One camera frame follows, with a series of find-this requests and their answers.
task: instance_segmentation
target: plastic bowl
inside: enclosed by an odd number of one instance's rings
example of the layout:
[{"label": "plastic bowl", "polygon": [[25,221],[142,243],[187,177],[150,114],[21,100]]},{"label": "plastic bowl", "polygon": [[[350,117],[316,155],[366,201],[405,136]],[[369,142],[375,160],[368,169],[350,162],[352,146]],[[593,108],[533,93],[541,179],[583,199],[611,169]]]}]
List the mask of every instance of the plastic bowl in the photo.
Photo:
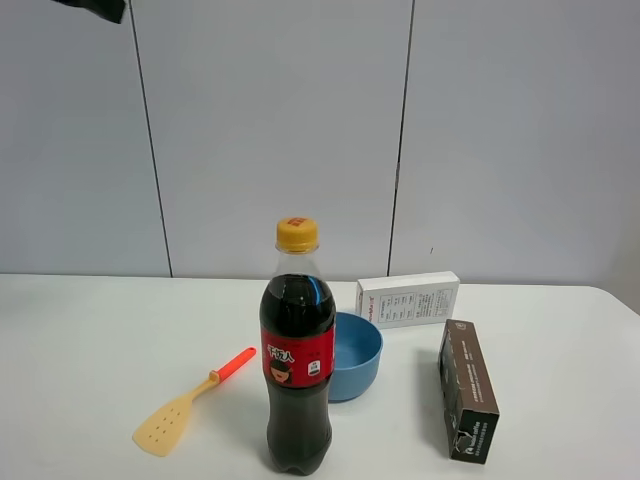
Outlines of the plastic bowl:
[{"label": "plastic bowl", "polygon": [[364,318],[336,315],[336,363],[329,385],[329,401],[344,402],[362,395],[378,373],[382,335]]}]

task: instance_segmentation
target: orange spatula handle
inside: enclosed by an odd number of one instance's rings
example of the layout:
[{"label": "orange spatula handle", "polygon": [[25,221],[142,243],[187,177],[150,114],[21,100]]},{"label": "orange spatula handle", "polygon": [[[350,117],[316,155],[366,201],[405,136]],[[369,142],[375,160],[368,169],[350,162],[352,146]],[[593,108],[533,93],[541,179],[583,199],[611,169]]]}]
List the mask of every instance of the orange spatula handle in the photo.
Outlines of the orange spatula handle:
[{"label": "orange spatula handle", "polygon": [[242,365],[247,363],[249,360],[253,358],[256,354],[256,349],[253,347],[249,347],[236,356],[233,360],[227,363],[224,367],[218,370],[218,376],[220,377],[220,383],[224,382],[227,378],[229,378],[236,370],[238,370]]}]

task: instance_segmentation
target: dark brown box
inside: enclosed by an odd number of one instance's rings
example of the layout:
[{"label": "dark brown box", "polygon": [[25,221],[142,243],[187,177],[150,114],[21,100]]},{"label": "dark brown box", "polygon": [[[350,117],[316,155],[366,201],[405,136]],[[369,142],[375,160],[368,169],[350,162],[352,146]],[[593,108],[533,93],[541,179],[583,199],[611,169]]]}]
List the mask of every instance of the dark brown box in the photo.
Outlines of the dark brown box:
[{"label": "dark brown box", "polygon": [[449,456],[484,464],[500,411],[473,323],[446,321],[438,368]]}]

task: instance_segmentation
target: plastic bottle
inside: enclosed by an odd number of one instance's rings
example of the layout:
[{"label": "plastic bottle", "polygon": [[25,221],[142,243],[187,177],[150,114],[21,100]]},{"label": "plastic bottle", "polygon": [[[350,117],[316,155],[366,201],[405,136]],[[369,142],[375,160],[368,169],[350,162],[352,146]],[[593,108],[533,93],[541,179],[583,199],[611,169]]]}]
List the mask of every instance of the plastic bottle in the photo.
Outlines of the plastic bottle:
[{"label": "plastic bottle", "polygon": [[302,475],[320,466],[331,444],[336,307],[313,259],[317,232],[310,218],[278,223],[280,262],[260,304],[269,451],[279,470]]}]

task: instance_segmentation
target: black object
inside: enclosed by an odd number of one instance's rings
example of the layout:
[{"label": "black object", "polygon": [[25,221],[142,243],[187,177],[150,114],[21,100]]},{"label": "black object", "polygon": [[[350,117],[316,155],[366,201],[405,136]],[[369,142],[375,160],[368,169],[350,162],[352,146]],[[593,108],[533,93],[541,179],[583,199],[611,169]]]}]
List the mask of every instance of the black object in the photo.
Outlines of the black object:
[{"label": "black object", "polygon": [[122,23],[124,0],[53,0],[69,7],[84,8],[109,22]]},{"label": "black object", "polygon": [[473,323],[446,321],[438,364],[449,456],[484,464],[500,410]]}]

